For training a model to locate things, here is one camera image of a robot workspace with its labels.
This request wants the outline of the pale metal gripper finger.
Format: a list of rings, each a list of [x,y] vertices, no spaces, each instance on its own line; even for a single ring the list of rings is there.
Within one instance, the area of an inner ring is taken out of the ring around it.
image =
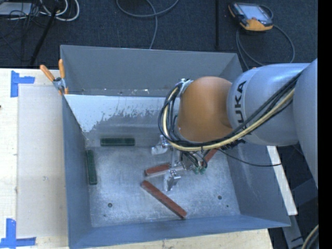
[[[163,136],[159,136],[159,142],[151,148],[151,154],[152,155],[160,155],[164,154],[168,151],[170,148],[170,143],[168,140]]]
[[[171,191],[181,178],[181,175],[176,170],[167,171],[164,175],[164,191]]]

